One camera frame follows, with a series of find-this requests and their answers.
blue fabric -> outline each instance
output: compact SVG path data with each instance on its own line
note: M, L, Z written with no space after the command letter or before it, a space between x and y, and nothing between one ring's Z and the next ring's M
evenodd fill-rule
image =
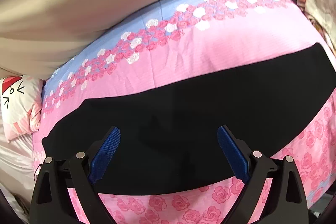
M248 163L224 127L218 128L217 138L236 178L247 183L250 180Z
M120 130L115 127L91 161L90 174L88 176L91 184L95 184L97 180L103 177L119 143Z
M60 81L68 79L70 72L75 72L82 64L84 59L92 59L97 57L97 53L102 48L113 48L120 40L120 36L124 32L138 32L140 29L146 29L146 22L150 19L167 20L170 19L176 7L180 4L186 3L189 5L197 5L204 0L159 0L139 11L133 13L125 20L108 30L103 36L98 38L87 48L85 48L79 55L72 58L61 68L57 69L51 78L47 81L43 92L42 98L45 99L51 90L58 87Z

round metal joint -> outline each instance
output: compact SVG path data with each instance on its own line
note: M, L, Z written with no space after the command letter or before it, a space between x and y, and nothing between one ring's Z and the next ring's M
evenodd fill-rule
M253 156L255 156L256 158L260 158L262 156L262 153L260 151L253 151Z
M85 157L85 153L84 153L84 152L78 152L78 153L76 154L76 157L77 157L78 159L82 159L82 158Z
M51 163L53 161L53 158L52 157L47 157L47 158L45 158L45 160L44 160L44 162L46 163L46 164L49 164L49 163Z
M291 156L286 156L286 161L293 162L293 158Z

black fabric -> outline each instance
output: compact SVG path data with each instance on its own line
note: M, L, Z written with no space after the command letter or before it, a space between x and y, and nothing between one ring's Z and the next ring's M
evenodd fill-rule
M322 46L134 95L88 99L43 139L57 160L85 151L114 125L121 142L99 193L175 193L232 176L216 133L226 124L272 156L314 118L336 87Z

floral border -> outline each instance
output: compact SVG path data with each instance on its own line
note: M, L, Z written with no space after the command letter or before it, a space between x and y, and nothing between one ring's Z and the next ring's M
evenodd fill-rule
M110 75L122 59L129 64L139 60L143 51L153 51L158 46L180 40L184 30L196 27L199 30L210 28L211 20L234 19L245 17L249 11L265 13L266 8L287 8L291 0L204 0L197 6L180 4L169 20L150 19L146 29L137 33L125 32L112 49L102 48L97 57L85 59L76 72L70 72L68 79L60 81L55 91L51 91L43 100L42 118L60 106L61 101L73 97L76 90L84 90L90 81L95 81L104 75Z

pink floral fabric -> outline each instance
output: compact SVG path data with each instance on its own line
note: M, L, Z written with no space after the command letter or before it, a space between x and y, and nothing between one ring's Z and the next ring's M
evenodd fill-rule
M336 90L310 124L273 157L294 158L310 207L336 179ZM258 220L272 179L267 179L250 222ZM118 224L220 224L239 196L244 184L236 177L175 194L120 196L100 194ZM69 189L79 220L89 223L76 191Z
M204 0L197 5L180 4L170 19L151 19L144 29L124 32L115 46L99 49L97 57L83 58L81 66L67 72L67 80L60 81L48 93L43 100L40 130L33 135L34 167L45 159L42 138L87 98L138 93L296 52L316 42L324 47L336 67L335 57L323 38L290 0ZM309 206L336 177L335 98L336 91L305 130L274 155L278 159L293 156ZM264 185L251 222L263 209L270 183L268 179ZM100 198L119 224L219 224L242 187L240 180L230 178L181 193L100 194ZM88 223L76 191L69 189L69 193L79 219Z

